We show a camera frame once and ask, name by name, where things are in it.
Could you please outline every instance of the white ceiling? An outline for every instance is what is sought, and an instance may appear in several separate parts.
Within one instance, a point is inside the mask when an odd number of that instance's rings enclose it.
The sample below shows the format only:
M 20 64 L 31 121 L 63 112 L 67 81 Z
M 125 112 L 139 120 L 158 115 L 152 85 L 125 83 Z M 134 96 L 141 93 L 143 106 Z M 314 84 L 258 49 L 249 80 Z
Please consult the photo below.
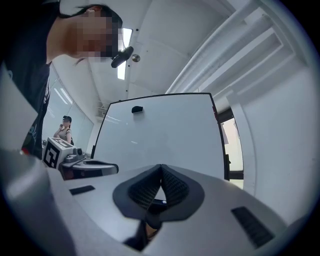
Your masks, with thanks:
M 130 45 L 141 57 L 138 63 L 127 62 L 125 80 L 118 79 L 110 59 L 90 59 L 89 66 L 76 67 L 92 73 L 104 108 L 119 100 L 164 94 L 202 42 L 234 12 L 226 0 L 65 0 L 61 11 L 74 13 L 76 6 L 99 3 L 112 8 L 123 27 L 133 30 Z M 61 68 L 59 75 L 67 76 L 68 68 Z

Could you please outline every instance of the man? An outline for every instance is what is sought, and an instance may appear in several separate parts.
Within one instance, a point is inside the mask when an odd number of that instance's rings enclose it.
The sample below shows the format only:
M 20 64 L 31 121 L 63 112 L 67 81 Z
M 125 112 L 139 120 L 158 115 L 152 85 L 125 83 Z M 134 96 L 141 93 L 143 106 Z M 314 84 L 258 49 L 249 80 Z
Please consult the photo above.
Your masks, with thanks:
M 79 7 L 73 15 L 60 13 L 60 3 L 42 4 L 28 13 L 4 57 L 8 73 L 38 116 L 22 150 L 42 158 L 42 126 L 50 96 L 49 67 L 52 60 L 68 55 L 108 58 L 118 53 L 122 19 L 103 4 Z

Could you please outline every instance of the black t-shirt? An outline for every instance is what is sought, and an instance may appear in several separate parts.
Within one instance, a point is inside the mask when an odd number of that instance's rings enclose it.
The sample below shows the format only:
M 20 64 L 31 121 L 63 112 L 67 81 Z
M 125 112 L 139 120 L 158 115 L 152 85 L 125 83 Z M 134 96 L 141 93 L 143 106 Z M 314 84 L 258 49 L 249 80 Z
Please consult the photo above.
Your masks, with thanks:
M 30 13 L 30 19 L 19 29 L 14 43 L 4 57 L 13 82 L 38 113 L 22 148 L 39 158 L 42 149 L 37 147 L 41 147 L 43 118 L 49 101 L 47 85 L 50 64 L 46 64 L 47 37 L 58 14 L 58 2 L 43 4 L 36 12 Z

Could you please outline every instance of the white board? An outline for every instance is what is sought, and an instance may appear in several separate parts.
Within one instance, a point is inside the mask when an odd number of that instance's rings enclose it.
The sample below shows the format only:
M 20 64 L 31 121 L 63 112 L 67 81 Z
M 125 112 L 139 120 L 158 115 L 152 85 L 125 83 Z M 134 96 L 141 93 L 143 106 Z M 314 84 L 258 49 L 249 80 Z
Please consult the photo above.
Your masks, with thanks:
M 132 114 L 134 106 L 143 112 Z M 224 179 L 224 151 L 210 93 L 166 94 L 112 103 L 94 159 L 119 172 L 167 164 Z

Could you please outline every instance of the black cap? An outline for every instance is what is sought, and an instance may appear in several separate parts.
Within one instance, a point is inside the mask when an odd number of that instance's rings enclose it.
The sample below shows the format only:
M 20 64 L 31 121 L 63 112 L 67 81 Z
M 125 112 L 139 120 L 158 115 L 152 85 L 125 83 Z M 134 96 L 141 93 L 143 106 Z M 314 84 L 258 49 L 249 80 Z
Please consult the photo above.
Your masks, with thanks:
M 63 119 L 64 120 L 68 120 L 70 123 L 72 122 L 72 118 L 70 116 L 68 116 L 68 115 L 64 115 Z

